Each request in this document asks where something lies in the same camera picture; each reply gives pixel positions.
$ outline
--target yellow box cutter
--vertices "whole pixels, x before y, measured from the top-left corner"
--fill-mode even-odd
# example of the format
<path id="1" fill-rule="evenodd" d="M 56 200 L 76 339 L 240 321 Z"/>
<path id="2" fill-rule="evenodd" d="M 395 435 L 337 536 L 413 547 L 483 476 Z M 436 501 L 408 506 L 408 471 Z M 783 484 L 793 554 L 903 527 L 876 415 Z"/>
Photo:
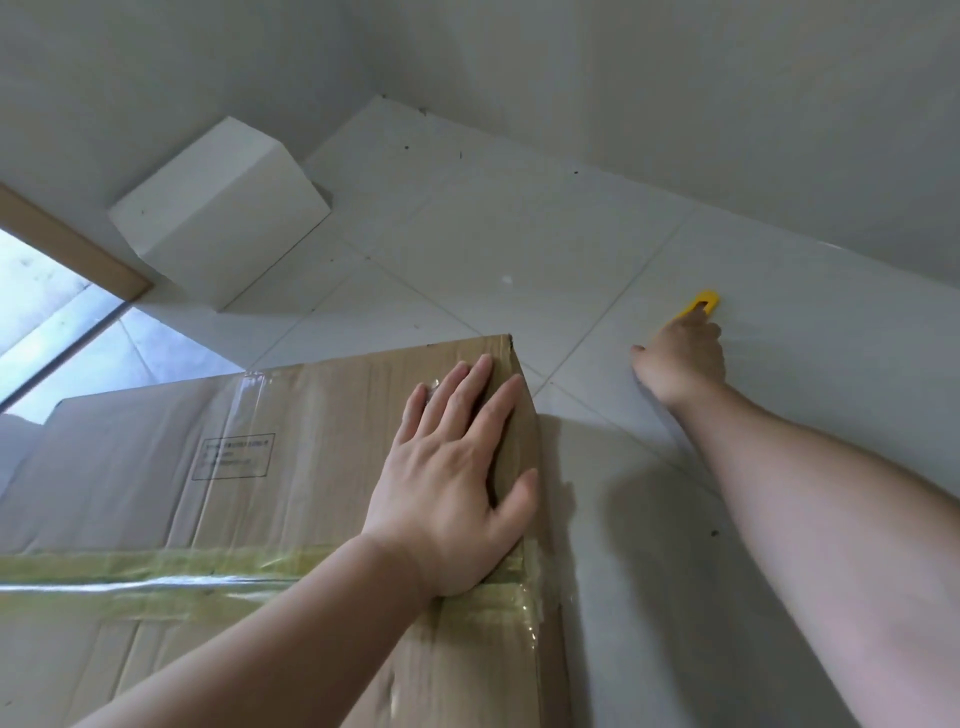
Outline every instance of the yellow box cutter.
<path id="1" fill-rule="evenodd" d="M 713 313 L 713 309 L 717 307 L 717 304 L 720 303 L 720 295 L 716 291 L 701 291 L 697 294 L 697 297 L 690 302 L 690 305 L 678 313 L 677 316 L 680 317 L 689 313 L 701 303 L 704 306 L 704 313 L 709 316 Z"/>

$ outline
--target hand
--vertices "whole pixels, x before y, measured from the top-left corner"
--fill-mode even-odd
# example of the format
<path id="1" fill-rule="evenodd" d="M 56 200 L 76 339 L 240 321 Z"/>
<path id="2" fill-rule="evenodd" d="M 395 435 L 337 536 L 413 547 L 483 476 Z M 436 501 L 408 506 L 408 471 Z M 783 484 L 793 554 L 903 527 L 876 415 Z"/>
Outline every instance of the hand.
<path id="1" fill-rule="evenodd" d="M 702 384 L 724 383 L 727 369 L 719 338 L 720 327 L 708 323 L 697 306 L 658 331 L 646 348 L 631 347 L 636 377 L 664 406 L 676 407 Z"/>
<path id="2" fill-rule="evenodd" d="M 536 470 L 521 475 L 503 502 L 490 507 L 487 472 L 524 386 L 523 377 L 511 377 L 471 424 L 492 369 L 488 354 L 472 369 L 461 362 L 429 403 L 426 387 L 417 386 L 373 489 L 363 533 L 409 557 L 428 597 L 476 585 L 537 510 Z"/>

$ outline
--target white foam block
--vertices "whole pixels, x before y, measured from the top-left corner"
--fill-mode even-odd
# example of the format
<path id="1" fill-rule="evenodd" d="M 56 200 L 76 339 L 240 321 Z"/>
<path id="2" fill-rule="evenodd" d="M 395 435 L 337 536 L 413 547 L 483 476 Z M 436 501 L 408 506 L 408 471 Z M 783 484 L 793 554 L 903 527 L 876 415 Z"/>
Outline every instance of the white foam block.
<path id="1" fill-rule="evenodd" d="M 228 117 L 109 216 L 149 266 L 219 310 L 329 212 L 280 142 Z"/>

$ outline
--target clear packing tape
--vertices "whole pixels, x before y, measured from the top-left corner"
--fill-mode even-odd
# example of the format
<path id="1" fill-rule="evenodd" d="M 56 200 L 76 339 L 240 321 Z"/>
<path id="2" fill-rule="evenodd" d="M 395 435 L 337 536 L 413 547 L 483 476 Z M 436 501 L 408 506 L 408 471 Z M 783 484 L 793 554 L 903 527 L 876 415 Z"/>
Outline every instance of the clear packing tape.
<path id="1" fill-rule="evenodd" d="M 333 546 L 0 554 L 0 616 L 234 622 L 293 586 Z M 483 583 L 438 600 L 464 620 L 516 618 L 536 635 L 540 550 L 524 543 Z"/>

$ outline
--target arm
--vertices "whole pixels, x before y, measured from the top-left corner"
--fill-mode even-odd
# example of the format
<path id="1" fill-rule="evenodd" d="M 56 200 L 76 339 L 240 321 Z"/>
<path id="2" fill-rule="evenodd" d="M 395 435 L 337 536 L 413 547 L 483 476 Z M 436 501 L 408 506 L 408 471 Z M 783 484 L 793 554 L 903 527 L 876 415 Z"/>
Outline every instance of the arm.
<path id="1" fill-rule="evenodd" d="M 960 725 L 960 504 L 917 475 L 794 425 L 724 383 L 700 310 L 634 347 L 733 521 L 869 728 Z"/>
<path id="2" fill-rule="evenodd" d="M 430 599 L 464 592 L 516 543 L 537 508 L 537 472 L 496 509 L 487 471 L 523 386 L 515 376 L 471 424 L 492 370 L 457 366 L 403 414 L 363 532 L 296 586 L 184 655 L 78 728 L 333 726 Z"/>

